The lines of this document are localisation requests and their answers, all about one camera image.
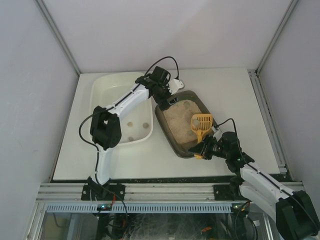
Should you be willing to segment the yellow litter scoop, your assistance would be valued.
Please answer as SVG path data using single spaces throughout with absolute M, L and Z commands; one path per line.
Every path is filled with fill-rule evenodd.
M 194 126 L 193 120 L 198 119 L 199 125 Z M 204 135 L 210 131 L 213 126 L 213 115 L 210 113 L 198 113 L 191 117 L 190 128 L 197 136 L 197 143 L 203 140 Z

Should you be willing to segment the dark brown litter box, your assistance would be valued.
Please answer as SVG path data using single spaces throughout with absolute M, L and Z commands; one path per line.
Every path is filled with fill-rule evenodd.
M 191 128 L 192 116 L 210 111 L 191 90 L 178 92 L 170 99 L 172 105 L 167 110 L 155 107 L 155 116 L 174 153 L 180 158 L 193 158 L 195 155 L 188 150 L 198 144 L 198 138 Z

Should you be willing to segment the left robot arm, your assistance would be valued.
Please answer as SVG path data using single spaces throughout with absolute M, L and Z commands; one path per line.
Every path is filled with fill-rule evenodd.
M 167 110 L 171 105 L 170 98 L 184 86 L 183 82 L 176 78 L 161 79 L 152 74 L 140 76 L 122 98 L 107 107 L 97 106 L 94 109 L 90 134 L 97 148 L 97 160 L 87 184 L 98 198 L 105 198 L 108 194 L 105 185 L 111 179 L 110 163 L 113 150 L 122 137 L 121 120 L 138 104 L 151 97 L 161 110 Z

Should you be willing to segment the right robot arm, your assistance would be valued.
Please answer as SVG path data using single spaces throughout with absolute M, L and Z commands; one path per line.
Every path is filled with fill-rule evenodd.
M 264 172 L 241 150 L 235 132 L 224 132 L 220 139 L 206 135 L 188 151 L 205 160 L 224 159 L 228 169 L 240 179 L 240 195 L 268 214 L 283 239 L 303 240 L 319 234 L 320 220 L 310 196 L 304 190 L 295 191 L 283 185 Z

